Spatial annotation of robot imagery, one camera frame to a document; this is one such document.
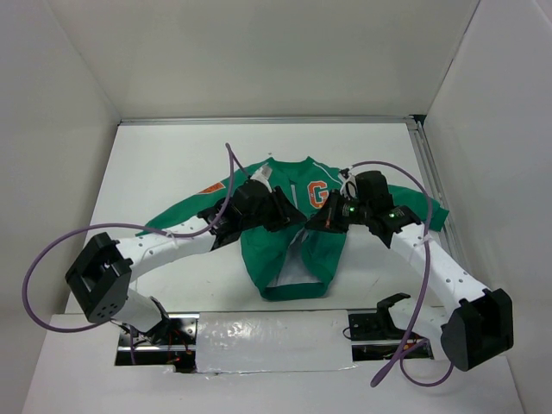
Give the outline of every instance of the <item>cable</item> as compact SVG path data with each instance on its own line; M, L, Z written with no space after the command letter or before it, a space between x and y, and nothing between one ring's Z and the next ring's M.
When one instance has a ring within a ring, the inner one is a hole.
M379 166L389 166L390 168L393 168L401 173L403 173L406 177L412 180L414 184L419 188L419 190L422 192L422 194L425 196L425 199L428 204L428 215L425 219L425 222L423 222L423 237L425 237L429 231L430 231L430 223L431 223L431 217L433 216L433 204L431 203L431 198L428 192L423 188L423 185L420 184L420 182L409 172L407 172L404 168L401 168L400 166L397 166L395 164L392 164L391 162L386 161L362 161L357 162L356 164L353 164L351 166L351 169L356 168L358 166L366 166L366 165L379 165ZM404 350L406 343L408 342L408 339L411 337L412 329L414 328L414 324L416 323L417 317L420 313L420 310L422 309L422 303L423 299L425 298L425 293L428 290L428 284L430 282L430 269L431 269L431 253L430 253L430 245L427 240L423 242L423 248L425 251L425 268L423 270L423 280L422 280L422 287L420 288L420 294L417 298L416 306L414 307L414 311L412 312L411 320L408 322L408 325L406 327L405 334L403 335L403 338L401 339L400 344L397 347L397 350L393 354L393 357L387 362L372 378L372 381L370 381L370 386L372 388L378 386L378 384L389 374L391 371L391 368L397 363L397 361L402 361L405 356L407 356L410 352L412 352L414 349L421 347L422 344L424 344L423 341L420 341L413 347L410 347L406 350ZM409 375L405 375L408 380L413 382L414 384L421 384L417 383L414 379L412 379ZM438 386L442 384L448 377L450 376L450 373L445 375L442 379L437 381L433 384L428 384L425 386Z
M352 181L347 181L347 182L345 183L345 192L347 193L347 197L353 198L353 195L351 194L351 191L349 191L349 189L348 189L348 187L349 187L350 185L353 186L353 190L354 190L354 194L355 194L355 195L358 194L359 192L358 192L358 190L357 190L357 188L356 188L356 185L354 185Z
M129 325L130 328L130 360L132 361L132 365L136 365L136 358L135 358L135 328L132 325Z
M202 235L203 233L211 230L221 219L223 216L224 211L226 210L226 207L228 207L230 197L232 195L232 191L234 190L234 161L236 159L235 154L232 152L232 148L227 143L225 144L226 149L228 150L229 154L229 164L230 164L230 177L229 177L229 188L228 193L226 194L226 197L224 198L223 205L221 206L221 209L216 214L213 221L204 227L203 229L200 229L194 233L188 233L188 234L176 234L171 233L171 237L176 238L190 238L195 237L197 235ZM44 329L51 330L53 332L60 332L62 334L71 334L74 332L84 332L89 329L94 329L97 326L103 324L103 323L93 323L88 326L82 326L78 328L59 328L56 326L52 326L49 323L44 322L41 320L33 311L30 302L28 301L28 284L30 282L31 276L33 272L35 271L38 264L41 262L41 260L48 254L50 250L55 248L58 244L62 243L63 241L75 236L79 235L81 233L86 233L91 230L97 230L97 229L112 229L112 228L119 228L119 229L134 229L134 230L140 230L140 231L147 231L148 233L155 233L158 235L164 235L167 236L168 233L166 231L163 231L161 229L154 229L153 227L147 227L147 226L141 226L139 224L129 224L129 223L104 223L104 224L93 224L91 226L83 227L80 229L75 229L73 231L70 231L69 233L66 233L54 241L52 241L50 244L48 244L37 256L34 258L33 262L31 263L31 266L28 268L27 272L25 273L25 277L23 278L23 285L22 285L22 301L23 301L23 307L25 308L25 311L30 316L33 321L41 326Z
M238 168L240 168L241 172L247 177L247 178L251 178L251 174L248 173L248 170L246 170L243 165L241 164L241 162L238 160L238 157L235 156L234 154L234 151L232 151L232 149L229 147L228 144L227 145L227 149L229 150L229 153L230 153L230 156L234 159L235 163L238 165Z
M185 335L183 335L180 331L178 331L177 329L175 329L174 331L174 334L180 339L180 341L182 341L182 343L184 344L184 348L186 350L186 353L187 354L190 354L190 349L188 349L188 343L186 342L186 337Z
M144 343L151 343L151 342L147 339L142 339L141 341L135 342L135 349L138 345L142 345Z
M353 341L353 339L351 339L350 336L346 336L346 335L345 335L345 331L346 331L347 329L348 329L349 332L351 331L351 328L348 326L347 328L345 328L345 329L342 331L343 336L345 336L345 337L346 337L347 339L349 339L350 341Z
M455 367L453 365L453 363L451 362L450 363L450 366L448 367L448 371L443 375L443 377L436 381L436 382L430 382L430 383L426 383L426 382L420 382L420 381L417 381L415 379L413 379L405 370L405 364L404 364L404 361L405 361L405 357L412 351L422 347L423 345L425 345L426 343L428 343L428 340L427 339L423 339L422 341L420 342L417 342L415 345L412 345L410 348L407 349L406 352L404 352L402 354L402 356L400 357L400 370L403 372L403 375L413 384L416 384L417 386L424 386L426 388L430 388L432 386L439 386L440 384L442 384L443 382L445 382L446 380L449 379L450 377L450 374L452 373L453 371L453 368Z
M113 320L110 320L111 323L113 323L115 326L118 326L125 334L130 335L130 329L127 327L120 325L119 323L113 322Z

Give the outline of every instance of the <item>green jacket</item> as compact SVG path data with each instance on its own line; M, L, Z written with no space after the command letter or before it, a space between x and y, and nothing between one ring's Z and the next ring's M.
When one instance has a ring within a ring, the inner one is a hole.
M338 179L338 168L325 166L311 157L300 162L283 162L269 158L248 166L249 174L268 164L272 169L269 182L272 188L280 186L285 196L307 217L321 208L333 189L339 190L342 182ZM235 186L243 184L247 177L241 172L235 173ZM191 196L150 220L147 226L165 229L182 223L199 211L211 207L226 195L229 179ZM427 202L422 193L404 187L389 185L396 205L407 205L422 220L427 216ZM430 228L440 230L447 210L433 202L433 217ZM301 257L306 268L316 276L318 282L276 285L273 280L285 262L290 244L298 238L301 242ZM303 229L299 224L288 229L270 233L264 228L256 228L241 234L241 256L245 262L251 280L259 289L260 295L268 300L290 300L301 298L319 298L326 293L336 275L339 258L347 235L322 233Z

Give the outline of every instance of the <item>white stripe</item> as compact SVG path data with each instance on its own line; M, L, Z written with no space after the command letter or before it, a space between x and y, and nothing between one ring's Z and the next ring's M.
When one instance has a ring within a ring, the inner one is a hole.
M326 169L323 167L323 166L319 166L316 162L313 162L312 164L314 164L315 166L317 166L318 168L320 168L322 171L324 171L326 173L326 175L328 175L328 177L330 179L333 179L337 184L341 185L342 182L341 181L337 181L336 179L334 179L331 175L329 175L329 172L326 171Z
M297 204L297 194L295 193L295 185L292 184L292 196L293 196L293 203L295 203L295 208L298 209L299 206Z

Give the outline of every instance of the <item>white tape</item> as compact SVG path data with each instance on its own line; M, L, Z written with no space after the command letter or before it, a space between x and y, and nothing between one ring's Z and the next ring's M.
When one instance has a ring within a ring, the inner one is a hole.
M354 367L345 310L202 313L199 373L337 371Z

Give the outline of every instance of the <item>black bracket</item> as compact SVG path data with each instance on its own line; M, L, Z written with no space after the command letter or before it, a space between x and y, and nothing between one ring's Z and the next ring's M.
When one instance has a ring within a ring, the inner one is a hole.
M223 204L199 212L198 217L211 223ZM213 250L237 241L242 231L263 226L275 232L294 224L306 222L306 217L286 198L280 187L269 191L261 182L248 179L237 187L212 233L216 235Z
M66 273L66 282L92 323L109 321L127 300L131 259L107 233L94 235Z
M512 304L506 292L485 289L485 296L460 301L442 327L441 344L450 361L468 371L514 345Z
M405 332L395 327L389 308L409 298L406 293L397 293L378 302L376 312L350 313L348 315L351 341L398 340Z

